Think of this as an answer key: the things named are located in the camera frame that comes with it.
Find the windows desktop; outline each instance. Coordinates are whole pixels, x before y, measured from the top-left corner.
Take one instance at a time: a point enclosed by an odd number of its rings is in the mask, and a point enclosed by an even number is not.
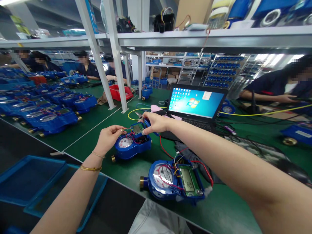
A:
[[[169,111],[213,118],[223,93],[173,88]]]

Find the laptop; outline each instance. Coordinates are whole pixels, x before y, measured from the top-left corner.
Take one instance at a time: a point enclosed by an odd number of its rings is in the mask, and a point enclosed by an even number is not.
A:
[[[171,85],[167,114],[179,116],[182,121],[215,133],[213,122],[227,93],[226,89],[173,84]],[[161,133],[161,137],[179,140],[169,131]]]

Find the gold bracelet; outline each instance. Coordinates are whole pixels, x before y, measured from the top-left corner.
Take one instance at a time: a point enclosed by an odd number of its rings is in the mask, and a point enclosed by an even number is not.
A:
[[[93,152],[93,151],[91,151],[91,153],[93,153],[94,155],[96,155],[96,156],[98,156],[98,157],[100,157],[100,158],[105,158],[105,155],[104,155],[104,157],[102,157],[101,155],[98,155],[98,154],[96,154],[95,152]]]
[[[80,169],[81,170],[84,170],[84,171],[100,171],[102,170],[102,167],[99,167],[99,168],[87,168],[87,167],[84,167],[83,165],[80,166]]]

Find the pink cloth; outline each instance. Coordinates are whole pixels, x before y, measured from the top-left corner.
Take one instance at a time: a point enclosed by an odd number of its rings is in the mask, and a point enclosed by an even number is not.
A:
[[[156,105],[151,105],[150,106],[150,112],[151,113],[156,112],[156,111],[160,111],[160,110],[163,110],[163,109],[160,108],[159,106],[156,106]],[[182,120],[182,118],[179,117],[179,116],[175,116],[175,115],[171,115],[171,116],[174,117],[176,120]]]

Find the floor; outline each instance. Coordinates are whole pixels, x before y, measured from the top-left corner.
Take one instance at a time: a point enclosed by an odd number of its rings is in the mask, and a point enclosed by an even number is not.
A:
[[[47,145],[4,121],[0,121],[0,129],[2,132],[0,136],[0,173],[26,155],[50,157],[49,154],[55,152]],[[54,158],[66,160],[71,164],[80,164],[67,155]],[[143,202],[143,197],[112,180],[108,180],[86,227],[81,233],[128,233]],[[39,218],[24,213],[23,207],[0,202],[0,234],[10,225],[29,233],[38,221]],[[194,234],[206,233],[189,223],[188,225]]]

